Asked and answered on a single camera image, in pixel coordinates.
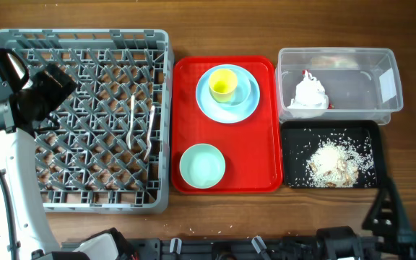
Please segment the rice food waste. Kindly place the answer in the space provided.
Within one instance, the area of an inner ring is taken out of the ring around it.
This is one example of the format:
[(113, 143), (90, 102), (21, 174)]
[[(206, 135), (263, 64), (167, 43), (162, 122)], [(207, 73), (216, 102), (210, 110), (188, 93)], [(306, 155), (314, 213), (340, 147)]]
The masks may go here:
[(286, 129), (283, 145), (285, 182), (291, 188), (373, 188), (378, 184), (366, 129)]

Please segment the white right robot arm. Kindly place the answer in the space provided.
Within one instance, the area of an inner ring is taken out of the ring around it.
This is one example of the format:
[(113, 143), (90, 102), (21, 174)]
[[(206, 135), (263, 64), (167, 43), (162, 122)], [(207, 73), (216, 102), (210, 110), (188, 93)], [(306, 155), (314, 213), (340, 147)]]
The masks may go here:
[[(397, 255), (400, 259), (416, 259), (416, 232), (412, 229), (402, 200), (394, 184), (387, 177), (378, 189), (362, 228), (372, 232), (377, 252)], [(356, 236), (349, 227), (320, 229), (316, 233), (324, 259), (352, 257), (364, 259), (364, 238)]]

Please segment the white plastic fork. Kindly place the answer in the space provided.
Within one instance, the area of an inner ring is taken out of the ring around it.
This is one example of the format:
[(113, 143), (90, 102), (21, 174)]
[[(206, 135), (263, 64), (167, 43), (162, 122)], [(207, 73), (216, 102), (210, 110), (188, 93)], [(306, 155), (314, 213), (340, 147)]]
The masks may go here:
[(126, 145), (129, 150), (131, 150), (132, 148), (131, 135), (132, 135), (133, 127), (134, 127), (134, 107), (135, 107), (135, 95), (132, 95), (130, 99), (130, 106), (129, 106), (129, 110), (130, 110), (129, 130), (128, 130), (128, 133), (126, 134)]

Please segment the yellow plastic cup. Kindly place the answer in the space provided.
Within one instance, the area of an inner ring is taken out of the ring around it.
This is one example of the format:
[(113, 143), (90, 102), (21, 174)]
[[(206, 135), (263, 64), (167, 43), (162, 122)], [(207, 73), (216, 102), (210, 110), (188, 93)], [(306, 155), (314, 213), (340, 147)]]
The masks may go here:
[(209, 76), (209, 91), (215, 101), (226, 103), (232, 99), (238, 77), (231, 69), (216, 69)]

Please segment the white plastic spoon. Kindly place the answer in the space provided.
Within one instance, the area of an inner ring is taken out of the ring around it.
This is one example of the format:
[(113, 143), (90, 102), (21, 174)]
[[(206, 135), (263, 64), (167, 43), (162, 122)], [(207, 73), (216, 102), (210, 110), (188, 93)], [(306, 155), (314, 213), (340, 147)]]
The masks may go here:
[(150, 152), (152, 149), (151, 132), (152, 132), (152, 127), (154, 123), (154, 118), (155, 118), (155, 106), (152, 105), (149, 111), (148, 129), (147, 129), (147, 138), (146, 138), (147, 149), (146, 149), (146, 153), (144, 156), (144, 161), (148, 161)]

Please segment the light blue plate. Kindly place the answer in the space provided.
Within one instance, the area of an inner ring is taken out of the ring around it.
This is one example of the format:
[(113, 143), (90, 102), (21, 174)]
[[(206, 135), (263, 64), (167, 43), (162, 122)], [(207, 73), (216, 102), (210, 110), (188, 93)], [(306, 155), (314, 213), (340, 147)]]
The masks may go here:
[[(209, 76), (215, 69), (237, 67), (242, 70), (251, 83), (251, 93), (246, 102), (236, 107), (225, 107), (216, 103), (209, 93)], [(247, 119), (254, 113), (260, 101), (259, 83), (246, 69), (233, 64), (222, 64), (208, 69), (199, 79), (196, 86), (196, 102), (208, 118), (223, 124), (234, 124)]]

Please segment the white napkin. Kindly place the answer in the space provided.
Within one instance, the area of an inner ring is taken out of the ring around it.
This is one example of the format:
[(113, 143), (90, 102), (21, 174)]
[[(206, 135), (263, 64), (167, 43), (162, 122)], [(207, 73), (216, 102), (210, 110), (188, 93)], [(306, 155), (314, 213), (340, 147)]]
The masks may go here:
[(309, 70), (303, 70), (303, 79), (296, 85), (295, 97), (288, 108), (327, 109), (329, 105), (329, 97), (322, 83)]

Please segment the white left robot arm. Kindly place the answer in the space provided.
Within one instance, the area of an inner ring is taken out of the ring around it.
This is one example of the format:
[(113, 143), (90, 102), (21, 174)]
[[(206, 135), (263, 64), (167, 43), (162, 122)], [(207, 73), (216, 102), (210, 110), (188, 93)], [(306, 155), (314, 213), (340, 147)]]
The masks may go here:
[(76, 88), (57, 65), (30, 75), (14, 51), (0, 48), (0, 259), (34, 259), (60, 249), (35, 173), (35, 135)]

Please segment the green bowl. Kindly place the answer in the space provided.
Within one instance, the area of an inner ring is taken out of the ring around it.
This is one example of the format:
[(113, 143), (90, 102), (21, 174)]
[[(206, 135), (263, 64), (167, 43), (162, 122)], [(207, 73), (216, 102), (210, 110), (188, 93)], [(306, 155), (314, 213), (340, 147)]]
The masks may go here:
[(179, 170), (182, 179), (196, 189), (210, 189), (224, 177), (226, 162), (215, 146), (199, 143), (190, 146), (181, 156)]

